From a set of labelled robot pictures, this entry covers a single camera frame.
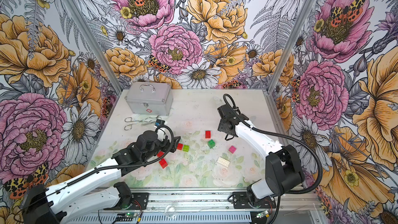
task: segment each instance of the metal post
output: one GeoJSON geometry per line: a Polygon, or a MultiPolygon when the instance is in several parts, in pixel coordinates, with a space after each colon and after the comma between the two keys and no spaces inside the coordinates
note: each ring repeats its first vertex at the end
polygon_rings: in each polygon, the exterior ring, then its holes
{"type": "Polygon", "coordinates": [[[117,95],[122,93],[122,87],[117,80],[115,73],[113,72],[109,62],[105,59],[105,55],[102,52],[100,45],[98,44],[97,40],[95,39],[88,23],[86,22],[83,13],[77,7],[79,3],[76,0],[62,0],[63,5],[67,8],[68,12],[70,12],[70,16],[72,17],[73,21],[76,23],[77,27],[82,32],[83,36],[86,39],[86,42],[90,46],[91,50],[93,51],[94,55],[99,60],[104,72],[109,78],[113,88],[115,89],[117,95]]]}
{"type": "Polygon", "coordinates": [[[268,84],[268,93],[272,93],[272,90],[275,88],[276,82],[278,82],[279,77],[281,76],[281,73],[283,71],[283,67],[289,59],[289,55],[292,51],[293,45],[299,37],[301,28],[304,25],[304,22],[307,20],[308,13],[310,12],[315,2],[316,0],[304,0],[304,4],[300,12],[297,14],[296,22],[289,34],[289,37],[287,38],[285,47],[283,48],[281,59],[279,60],[275,68],[275,72],[272,75],[271,82],[268,84]]]}

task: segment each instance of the floral tablecloth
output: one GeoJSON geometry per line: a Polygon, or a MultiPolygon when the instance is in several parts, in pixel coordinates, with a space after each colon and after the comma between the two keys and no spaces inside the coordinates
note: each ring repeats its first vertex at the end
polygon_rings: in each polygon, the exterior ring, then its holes
{"type": "MultiPolygon", "coordinates": [[[[133,114],[128,107],[124,90],[117,102],[102,137],[93,152],[87,169],[91,169],[111,157],[113,153],[135,142],[138,135],[153,130],[152,125],[136,124],[125,131],[126,117],[144,119],[145,114],[133,114]]],[[[229,93],[256,127],[275,132],[275,127],[261,90],[173,90],[174,101],[168,117],[162,116],[172,128],[180,143],[189,145],[189,152],[177,150],[165,157],[168,166],[159,163],[141,167],[118,181],[125,181],[131,188],[141,187],[246,187],[265,175],[265,162],[243,139],[225,141],[225,133],[218,132],[220,121],[217,108],[224,104],[222,95],[229,93]],[[210,149],[205,131],[211,131],[216,146],[210,149]],[[233,154],[228,151],[233,145],[233,154]],[[230,161],[228,167],[217,163],[218,157],[230,161]]]]}

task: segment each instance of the pink peony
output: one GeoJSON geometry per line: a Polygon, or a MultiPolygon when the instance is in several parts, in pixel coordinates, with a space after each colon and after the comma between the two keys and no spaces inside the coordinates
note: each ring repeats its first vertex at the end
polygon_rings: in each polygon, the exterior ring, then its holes
{"type": "Polygon", "coordinates": [[[55,101],[37,93],[0,102],[0,179],[26,178],[44,162],[55,168],[67,115],[55,101]]]}
{"type": "Polygon", "coordinates": [[[310,118],[320,130],[333,127],[348,105],[348,91],[344,87],[341,67],[332,61],[319,64],[311,61],[300,79],[297,115],[310,118]]]}
{"type": "Polygon", "coordinates": [[[174,17],[174,0],[145,0],[143,6],[129,0],[113,1],[113,8],[121,12],[120,18],[127,21],[127,30],[132,33],[159,28],[174,17]]]}
{"type": "Polygon", "coordinates": [[[172,74],[179,75],[181,69],[202,59],[199,37],[181,26],[164,25],[148,41],[152,46],[152,55],[160,63],[170,66],[169,72],[172,74]]]}
{"type": "Polygon", "coordinates": [[[337,27],[331,26],[331,9],[345,8],[354,0],[326,0],[321,11],[316,14],[316,23],[312,36],[307,40],[308,50],[321,54],[325,59],[334,59],[341,63],[351,58],[361,49],[369,39],[371,31],[366,31],[373,9],[369,7],[369,0],[362,6],[362,14],[353,22],[346,21],[337,27]]]}

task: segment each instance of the lime green lego brick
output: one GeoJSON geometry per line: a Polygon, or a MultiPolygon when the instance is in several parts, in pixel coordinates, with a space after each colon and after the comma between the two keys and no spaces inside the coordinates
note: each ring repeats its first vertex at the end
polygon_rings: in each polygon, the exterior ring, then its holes
{"type": "Polygon", "coordinates": [[[188,152],[189,151],[189,146],[184,144],[184,147],[182,147],[182,150],[185,151],[185,152],[188,152]]]}
{"type": "Polygon", "coordinates": [[[207,142],[207,145],[211,148],[213,148],[214,146],[216,146],[216,143],[213,140],[210,140],[207,142]]]}

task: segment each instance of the silver metal case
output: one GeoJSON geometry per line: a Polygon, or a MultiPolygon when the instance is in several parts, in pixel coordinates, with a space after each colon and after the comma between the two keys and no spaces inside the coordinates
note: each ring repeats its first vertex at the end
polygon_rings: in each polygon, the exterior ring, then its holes
{"type": "Polygon", "coordinates": [[[168,116],[173,95],[167,83],[134,82],[125,99],[133,113],[168,116]]]}

